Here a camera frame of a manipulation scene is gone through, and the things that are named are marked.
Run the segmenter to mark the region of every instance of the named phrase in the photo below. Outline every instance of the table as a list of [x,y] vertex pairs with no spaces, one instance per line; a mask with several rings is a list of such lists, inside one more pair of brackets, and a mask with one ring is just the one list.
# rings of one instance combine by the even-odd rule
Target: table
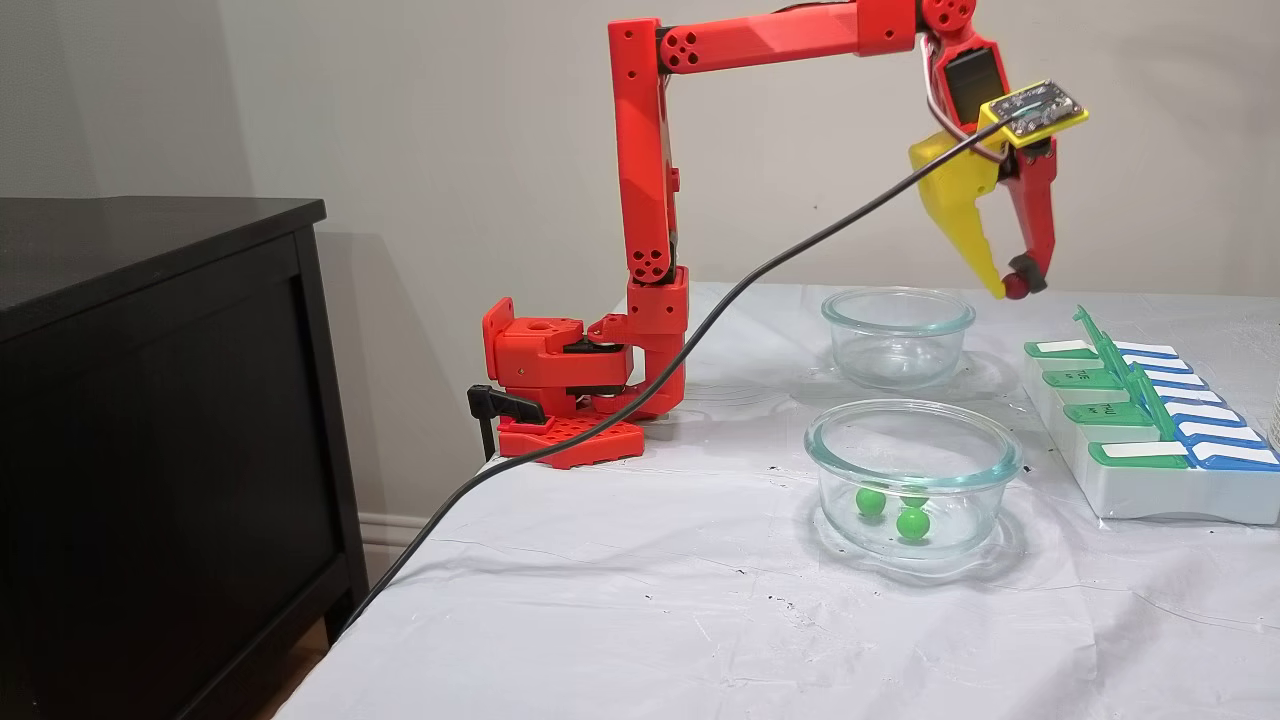
[[0,717],[241,717],[369,592],[324,217],[0,199]]
[[922,575],[817,509],[805,427],[874,395],[831,370],[836,290],[745,295],[643,457],[477,488],[279,717],[1280,717],[1280,529],[1100,520],[1015,370],[1024,341],[1082,337],[1080,302],[1263,428],[1280,300],[963,292],[965,360],[918,395],[1006,423],[1028,470],[988,543]]

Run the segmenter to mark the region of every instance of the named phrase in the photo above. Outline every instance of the red ball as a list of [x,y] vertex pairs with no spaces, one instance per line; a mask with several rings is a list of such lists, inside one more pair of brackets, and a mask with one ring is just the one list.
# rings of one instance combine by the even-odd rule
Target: red ball
[[1021,300],[1030,295],[1030,284],[1027,283],[1027,278],[1019,275],[1018,273],[1009,273],[1005,275],[1005,297],[1010,300]]

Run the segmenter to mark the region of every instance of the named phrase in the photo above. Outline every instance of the red robotic arm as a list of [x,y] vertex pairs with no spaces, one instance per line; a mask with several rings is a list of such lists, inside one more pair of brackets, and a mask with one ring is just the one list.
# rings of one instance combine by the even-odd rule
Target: red robotic arm
[[[626,314],[581,320],[516,318],[503,299],[484,319],[490,379],[543,406],[548,421],[499,424],[502,455],[552,445],[594,425],[648,387],[627,386],[631,347],[645,354],[645,377],[673,359],[689,325],[689,272],[677,265],[675,193],[667,135],[666,87],[673,74],[783,63],[827,55],[883,55],[914,49],[933,36],[936,100],[951,122],[973,133],[983,102],[1009,94],[997,46],[970,24],[977,0],[850,0],[806,3],[777,13],[664,27],[654,18],[609,24],[618,174],[630,281]],[[1056,176],[1052,140],[1011,150],[1001,167],[1021,222],[1027,252],[1005,278],[1009,297],[1044,287],[1053,252],[1050,183]],[[669,411],[684,398],[681,369],[632,419]],[[621,424],[547,462],[568,468],[644,450],[639,428]]]

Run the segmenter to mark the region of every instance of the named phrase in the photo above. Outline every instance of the wall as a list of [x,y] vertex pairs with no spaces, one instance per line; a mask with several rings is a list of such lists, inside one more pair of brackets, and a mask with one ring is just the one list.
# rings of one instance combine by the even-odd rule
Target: wall
[[58,9],[42,0],[5,0],[0,5],[0,195],[96,192]]
[[[99,191],[328,201],[360,503],[394,544],[479,464],[462,397],[485,379],[480,315],[511,295],[591,320],[621,297],[604,24],[777,4],[61,0],[56,19]],[[1277,292],[1280,5],[983,0],[977,19],[1011,82],[1052,76],[1094,113],[1062,138],[1056,287]],[[878,193],[933,131],[915,56],[677,78],[669,97],[700,279]],[[1006,193],[983,209],[1014,255]],[[975,286],[909,196],[769,279]]]

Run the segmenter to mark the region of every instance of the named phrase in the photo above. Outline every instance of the wooden floor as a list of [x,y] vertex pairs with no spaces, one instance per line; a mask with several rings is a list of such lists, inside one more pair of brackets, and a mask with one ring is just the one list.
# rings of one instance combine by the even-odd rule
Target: wooden floor
[[298,644],[289,651],[289,657],[285,664],[284,682],[280,689],[276,691],[271,700],[252,716],[253,720],[271,720],[275,717],[275,712],[284,705],[284,701],[289,700],[293,691],[298,689],[302,684],[302,679],[320,664],[325,652],[329,652],[329,639],[324,632],[324,623],[316,623],[307,634],[298,641]]

